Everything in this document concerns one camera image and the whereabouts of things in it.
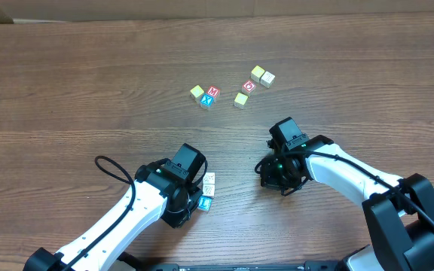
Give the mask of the red edged wooden block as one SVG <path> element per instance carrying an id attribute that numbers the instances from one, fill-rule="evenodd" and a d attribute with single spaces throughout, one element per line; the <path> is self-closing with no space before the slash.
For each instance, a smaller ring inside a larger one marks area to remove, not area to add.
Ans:
<path id="1" fill-rule="evenodd" d="M 203 184 L 215 184 L 215 173 L 214 172 L 206 172 L 203 180 L 202 180 Z"/>

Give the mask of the blue wooden block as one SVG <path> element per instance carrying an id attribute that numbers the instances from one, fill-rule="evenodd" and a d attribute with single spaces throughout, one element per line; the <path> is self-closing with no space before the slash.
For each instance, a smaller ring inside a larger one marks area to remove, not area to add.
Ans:
<path id="1" fill-rule="evenodd" d="M 211 208 L 211 205 L 212 205 L 212 198 L 207 196 L 201 196 L 199 198 L 197 208 L 201 211 L 208 212 Z"/>

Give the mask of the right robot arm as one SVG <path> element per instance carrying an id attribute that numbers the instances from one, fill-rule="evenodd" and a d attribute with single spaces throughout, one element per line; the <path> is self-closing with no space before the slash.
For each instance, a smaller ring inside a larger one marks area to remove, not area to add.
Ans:
<path id="1" fill-rule="evenodd" d="M 427 178 L 375 169 L 323 135 L 309 138 L 291 117 L 269 133 L 273 153 L 255 166 L 262 187 L 289 196 L 316 181 L 362 208 L 371 244 L 325 270 L 434 270 L 434 187 Z"/>

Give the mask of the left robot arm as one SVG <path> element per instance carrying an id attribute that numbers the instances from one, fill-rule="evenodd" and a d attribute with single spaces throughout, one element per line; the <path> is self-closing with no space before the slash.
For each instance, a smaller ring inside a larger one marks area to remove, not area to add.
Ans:
<path id="1" fill-rule="evenodd" d="M 129 184 L 124 196 L 89 230 L 52 254 L 39 248 L 23 270 L 110 270 L 132 241 L 148 226 L 163 219 L 172 228 L 189 221 L 203 191 L 195 178 L 208 162 L 184 143 L 172 159 L 140 166 L 132 177 L 114 160 L 97 156 L 105 174 Z"/>

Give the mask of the green edged wooden block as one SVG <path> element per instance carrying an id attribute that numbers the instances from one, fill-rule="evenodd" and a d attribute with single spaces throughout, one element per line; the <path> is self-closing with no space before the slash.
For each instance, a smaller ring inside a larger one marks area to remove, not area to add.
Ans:
<path id="1" fill-rule="evenodd" d="M 203 195 L 213 198 L 215 196 L 215 185 L 214 184 L 204 184 L 202 186 Z"/>

